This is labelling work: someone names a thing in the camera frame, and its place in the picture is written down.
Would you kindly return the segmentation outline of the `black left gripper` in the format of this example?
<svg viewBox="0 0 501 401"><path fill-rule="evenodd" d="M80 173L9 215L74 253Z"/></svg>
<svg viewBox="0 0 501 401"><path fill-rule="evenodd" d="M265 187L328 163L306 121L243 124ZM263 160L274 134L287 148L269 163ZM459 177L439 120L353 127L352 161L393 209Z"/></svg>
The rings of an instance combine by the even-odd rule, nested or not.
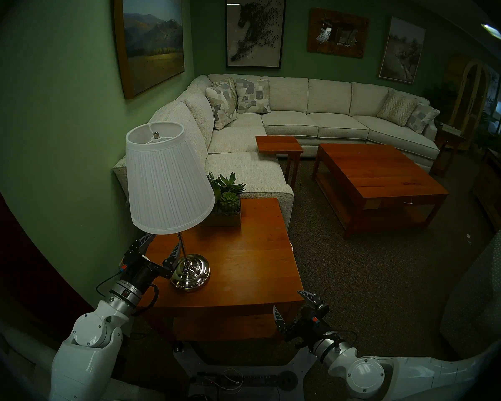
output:
<svg viewBox="0 0 501 401"><path fill-rule="evenodd" d="M178 242L163 265L150 261L144 255L154 239L155 234L144 234L130 246L130 252L138 254L125 254L122 259L120 281L133 286L141 294L157 277L171 278L171 272L176 270L181 256L181 243Z"/></svg>

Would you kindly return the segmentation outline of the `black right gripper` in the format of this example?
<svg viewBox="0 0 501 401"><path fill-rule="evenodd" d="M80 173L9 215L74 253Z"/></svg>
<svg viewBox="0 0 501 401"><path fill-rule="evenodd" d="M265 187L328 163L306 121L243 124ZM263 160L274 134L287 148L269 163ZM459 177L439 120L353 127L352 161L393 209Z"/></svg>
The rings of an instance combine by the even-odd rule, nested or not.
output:
<svg viewBox="0 0 501 401"><path fill-rule="evenodd" d="M278 332L282 332L284 341L289 342L300 337L303 342L297 346L298 348L305 346L313 348L320 340L336 341L336 330L333 330L324 320L329 312L329 306L326 306L324 301L314 293L304 290L298 290L297 293L313 307L302 307L300 318L292 323L287 324L278 308L273 305L273 319Z"/></svg>

